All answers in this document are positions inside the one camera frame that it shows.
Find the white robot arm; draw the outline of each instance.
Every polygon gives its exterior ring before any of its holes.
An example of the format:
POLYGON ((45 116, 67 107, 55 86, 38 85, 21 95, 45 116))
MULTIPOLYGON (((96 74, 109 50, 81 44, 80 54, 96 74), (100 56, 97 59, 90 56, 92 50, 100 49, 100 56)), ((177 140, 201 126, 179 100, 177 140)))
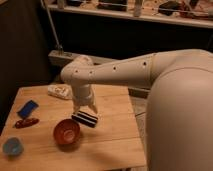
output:
POLYGON ((61 77, 71 85, 75 111, 96 111, 90 84, 151 88, 147 106, 150 171, 213 170, 213 54, 179 50, 102 65, 80 56, 61 77))

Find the dark background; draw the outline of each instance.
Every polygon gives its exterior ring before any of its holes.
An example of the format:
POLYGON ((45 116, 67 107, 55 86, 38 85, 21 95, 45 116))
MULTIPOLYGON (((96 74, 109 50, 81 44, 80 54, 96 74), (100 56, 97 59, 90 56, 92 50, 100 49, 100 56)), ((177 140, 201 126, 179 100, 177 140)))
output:
MULTIPOLYGON (((48 84, 60 70, 50 65, 55 42, 39 0, 0 6, 0 128, 19 87, 48 84)), ((187 48, 213 51, 212 29, 53 12, 65 51, 125 59, 187 48)))

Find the black and white object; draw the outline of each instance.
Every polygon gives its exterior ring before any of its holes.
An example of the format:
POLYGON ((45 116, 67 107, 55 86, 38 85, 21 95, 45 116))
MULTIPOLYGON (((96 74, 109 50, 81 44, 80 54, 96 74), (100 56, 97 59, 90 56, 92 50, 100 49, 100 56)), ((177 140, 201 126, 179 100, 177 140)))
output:
POLYGON ((94 128, 96 126, 97 122, 98 122, 97 117, 90 115, 86 112, 82 112, 82 111, 78 111, 77 113, 73 113, 72 119, 81 123, 81 124, 92 127, 92 128, 94 128))

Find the wooden table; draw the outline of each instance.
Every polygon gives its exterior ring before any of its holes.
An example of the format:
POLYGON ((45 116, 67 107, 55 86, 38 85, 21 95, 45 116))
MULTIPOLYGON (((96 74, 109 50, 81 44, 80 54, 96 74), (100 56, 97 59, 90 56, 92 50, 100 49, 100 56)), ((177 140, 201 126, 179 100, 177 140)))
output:
MULTIPOLYGON (((98 106, 99 122, 95 128, 81 126, 77 144, 58 147, 53 139, 55 125, 73 112, 71 100, 47 95, 47 86, 20 88, 0 137, 0 146, 16 136, 24 152, 9 158, 0 152, 1 170, 66 171, 111 170, 144 166, 144 149, 126 87, 93 86, 98 106), (39 104, 31 116, 40 119, 34 126, 16 129, 14 123, 23 105, 34 100, 39 104)), ((92 113, 84 107, 83 111, 92 113)))

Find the wooden bowl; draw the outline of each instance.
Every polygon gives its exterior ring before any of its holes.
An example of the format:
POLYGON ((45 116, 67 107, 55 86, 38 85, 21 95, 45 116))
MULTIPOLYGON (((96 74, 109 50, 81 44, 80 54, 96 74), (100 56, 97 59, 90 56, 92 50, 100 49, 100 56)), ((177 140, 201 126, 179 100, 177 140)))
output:
POLYGON ((76 142, 80 135, 78 122, 72 119, 60 121, 53 131, 53 136, 57 144, 66 145, 76 142))

